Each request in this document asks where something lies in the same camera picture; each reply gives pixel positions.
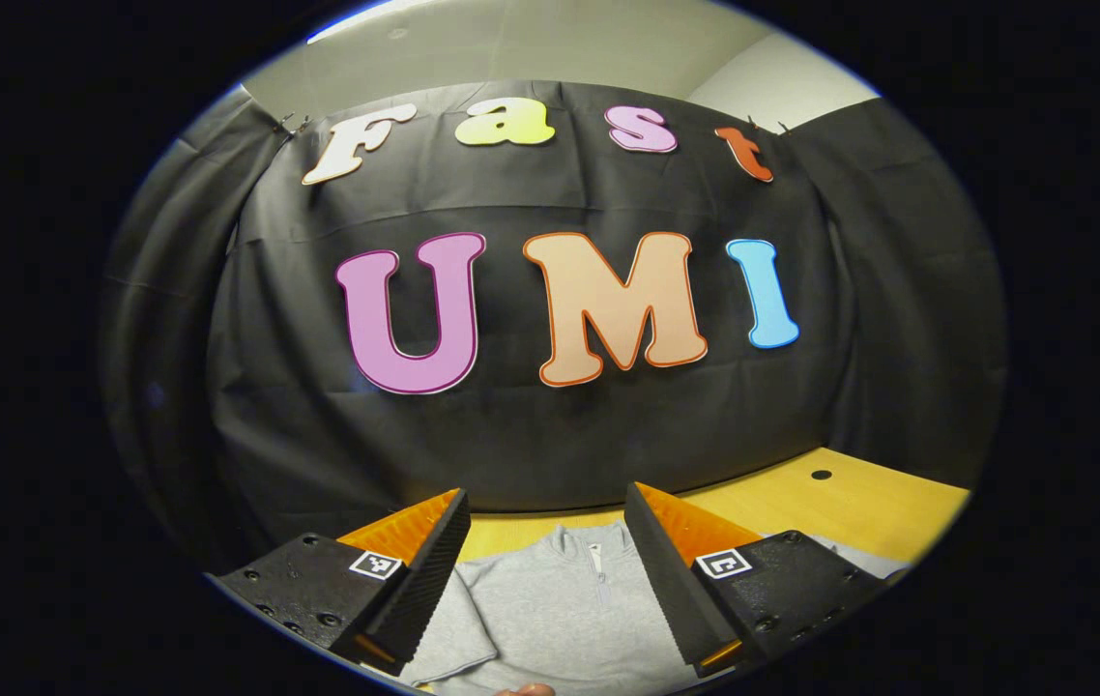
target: wooden table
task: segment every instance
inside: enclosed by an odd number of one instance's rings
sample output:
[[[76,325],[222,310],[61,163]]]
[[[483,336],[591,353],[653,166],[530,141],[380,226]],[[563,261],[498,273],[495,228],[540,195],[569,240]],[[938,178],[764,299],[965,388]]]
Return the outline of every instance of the wooden table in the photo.
[[[812,478],[827,471],[828,478]],[[752,532],[823,534],[868,554],[915,563],[965,506],[969,493],[818,449],[748,476],[679,493],[679,498]],[[460,561],[505,554],[557,524],[610,524],[624,507],[566,512],[474,512]]]

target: white ceiling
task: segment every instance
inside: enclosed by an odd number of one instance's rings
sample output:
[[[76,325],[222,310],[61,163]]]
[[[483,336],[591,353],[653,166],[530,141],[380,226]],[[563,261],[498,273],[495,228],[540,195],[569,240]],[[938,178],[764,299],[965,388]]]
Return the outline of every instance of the white ceiling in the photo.
[[[448,84],[553,79],[686,99],[772,34],[708,0],[431,0],[294,47],[243,80],[289,126]]]

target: human hand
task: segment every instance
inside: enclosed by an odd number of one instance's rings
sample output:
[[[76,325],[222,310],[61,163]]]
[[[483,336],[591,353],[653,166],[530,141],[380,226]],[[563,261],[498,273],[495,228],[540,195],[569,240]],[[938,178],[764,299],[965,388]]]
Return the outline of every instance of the human hand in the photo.
[[[494,696],[554,696],[554,688],[550,688],[546,684],[525,684],[518,692],[505,688],[505,691],[494,693]]]

